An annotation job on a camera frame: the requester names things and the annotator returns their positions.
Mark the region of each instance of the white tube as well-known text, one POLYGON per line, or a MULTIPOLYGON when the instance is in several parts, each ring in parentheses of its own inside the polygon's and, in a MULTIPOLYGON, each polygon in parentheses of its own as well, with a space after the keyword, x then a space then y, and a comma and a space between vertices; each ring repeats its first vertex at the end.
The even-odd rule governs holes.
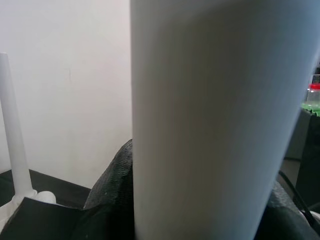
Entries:
POLYGON ((132 0, 138 240, 252 240, 319 53, 320 1, 132 0))
POLYGON ((22 200, 25 196, 33 196, 35 191, 31 185, 15 91, 6 53, 0 53, 0 100, 14 183, 14 197, 22 200))

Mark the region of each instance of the black fabric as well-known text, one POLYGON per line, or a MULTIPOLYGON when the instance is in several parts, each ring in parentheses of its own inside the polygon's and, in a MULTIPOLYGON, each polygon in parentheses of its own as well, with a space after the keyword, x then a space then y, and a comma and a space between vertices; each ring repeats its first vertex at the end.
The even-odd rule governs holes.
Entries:
POLYGON ((255 240, 319 240, 308 222, 287 207, 267 207, 255 240))
POLYGON ((320 240, 276 181, 254 240, 320 240))
POLYGON ((132 240, 135 236, 132 140, 124 144, 93 186, 72 240, 132 240))

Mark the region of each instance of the dark floor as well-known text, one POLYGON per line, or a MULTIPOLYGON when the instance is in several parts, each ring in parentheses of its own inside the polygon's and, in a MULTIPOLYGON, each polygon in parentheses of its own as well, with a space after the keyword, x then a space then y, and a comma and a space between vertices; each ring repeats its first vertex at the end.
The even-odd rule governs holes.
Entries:
MULTIPOLYGON (((30 170, 33 189, 54 193, 60 205, 82 209, 90 189, 52 176, 30 170)), ((15 194, 11 170, 0 174, 0 206, 8 203, 15 194)))

